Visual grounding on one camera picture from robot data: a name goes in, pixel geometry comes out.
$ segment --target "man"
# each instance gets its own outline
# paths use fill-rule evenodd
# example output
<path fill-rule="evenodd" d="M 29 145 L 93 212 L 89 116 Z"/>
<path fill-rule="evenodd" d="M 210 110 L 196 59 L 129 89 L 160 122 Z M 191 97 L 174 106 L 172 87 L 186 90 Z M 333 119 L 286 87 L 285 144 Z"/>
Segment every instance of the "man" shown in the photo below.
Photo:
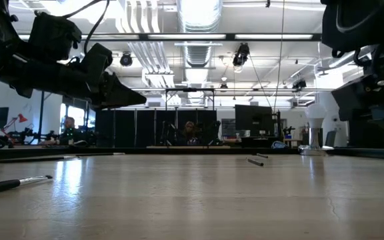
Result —
<path fill-rule="evenodd" d="M 58 140 L 42 141 L 40 145 L 71 145 L 81 140 L 81 132 L 75 128 L 75 120 L 73 117 L 66 117 L 65 131 L 60 135 Z"/>

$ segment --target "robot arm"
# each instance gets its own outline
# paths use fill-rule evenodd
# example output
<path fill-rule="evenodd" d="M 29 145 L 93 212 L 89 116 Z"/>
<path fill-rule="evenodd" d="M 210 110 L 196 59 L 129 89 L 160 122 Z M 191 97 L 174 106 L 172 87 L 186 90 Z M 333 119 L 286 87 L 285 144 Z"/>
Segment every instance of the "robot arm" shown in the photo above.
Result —
<path fill-rule="evenodd" d="M 81 31 L 65 17 L 35 12 L 28 42 L 19 38 L 11 22 L 8 0 L 0 0 L 0 81 L 24 97 L 38 89 L 91 102 L 94 109 L 146 103 L 146 98 L 121 84 L 106 72 L 112 52 L 96 43 L 84 59 L 67 65 L 72 47 L 81 41 Z"/>

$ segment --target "marker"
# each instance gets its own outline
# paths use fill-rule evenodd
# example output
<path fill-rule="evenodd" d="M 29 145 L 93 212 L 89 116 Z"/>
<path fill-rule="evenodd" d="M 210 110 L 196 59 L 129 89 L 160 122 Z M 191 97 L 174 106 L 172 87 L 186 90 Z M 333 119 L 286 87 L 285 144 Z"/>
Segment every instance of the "marker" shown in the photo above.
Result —
<path fill-rule="evenodd" d="M 259 157 L 264 157 L 264 158 L 269 158 L 268 156 L 263 155 L 263 154 L 260 154 L 260 153 L 258 153 L 257 156 L 259 156 Z"/>
<path fill-rule="evenodd" d="M 257 166 L 260 166 L 260 167 L 263 167 L 263 165 L 264 165 L 263 163 L 256 161 L 254 159 L 247 158 L 247 160 L 249 163 L 256 164 Z"/>
<path fill-rule="evenodd" d="M 40 157 L 40 158 L 30 158 L 30 159 L 8 159 L 0 160 L 0 163 L 32 163 L 39 161 L 58 161 L 58 160 L 72 160 L 78 159 L 75 156 L 64 156 L 64 157 Z"/>
<path fill-rule="evenodd" d="M 50 175 L 46 176 L 38 176 L 38 177 L 26 177 L 22 179 L 14 179 L 14 180 L 7 180 L 7 181 L 1 181 L 0 182 L 0 192 L 6 191 L 9 189 L 13 189 L 18 186 L 28 185 L 31 183 L 37 183 L 40 181 L 44 181 L 47 179 L 52 179 L 53 177 Z"/>

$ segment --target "spotlight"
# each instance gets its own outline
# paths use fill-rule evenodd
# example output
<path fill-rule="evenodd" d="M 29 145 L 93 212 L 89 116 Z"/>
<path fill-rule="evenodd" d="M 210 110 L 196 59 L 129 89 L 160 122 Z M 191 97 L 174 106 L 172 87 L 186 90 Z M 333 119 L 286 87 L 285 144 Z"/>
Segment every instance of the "spotlight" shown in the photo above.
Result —
<path fill-rule="evenodd" d="M 296 89 L 296 92 L 300 92 L 302 89 L 306 87 L 306 81 L 304 79 L 300 79 L 293 84 L 293 89 Z"/>
<path fill-rule="evenodd" d="M 244 65 L 244 63 L 248 60 L 247 56 L 249 54 L 250 48 L 248 47 L 248 43 L 241 43 L 241 46 L 239 46 L 238 51 L 233 58 L 233 65 L 236 67 Z"/>
<path fill-rule="evenodd" d="M 124 52 L 119 63 L 121 64 L 121 66 L 130 67 L 131 64 L 133 64 L 133 60 L 131 58 L 131 53 L 130 52 Z"/>

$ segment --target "black pen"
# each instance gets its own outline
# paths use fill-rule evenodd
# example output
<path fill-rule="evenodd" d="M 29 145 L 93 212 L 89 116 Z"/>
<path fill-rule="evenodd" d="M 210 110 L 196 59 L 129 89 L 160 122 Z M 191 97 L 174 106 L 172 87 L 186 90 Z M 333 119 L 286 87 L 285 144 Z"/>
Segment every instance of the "black pen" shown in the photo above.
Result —
<path fill-rule="evenodd" d="M 46 176 L 38 176 L 38 177 L 26 177 L 22 179 L 14 179 L 0 182 L 0 191 L 6 191 L 9 189 L 13 189 L 18 186 L 24 186 L 31 183 L 37 183 L 43 180 L 52 179 L 53 177 L 50 175 Z"/>

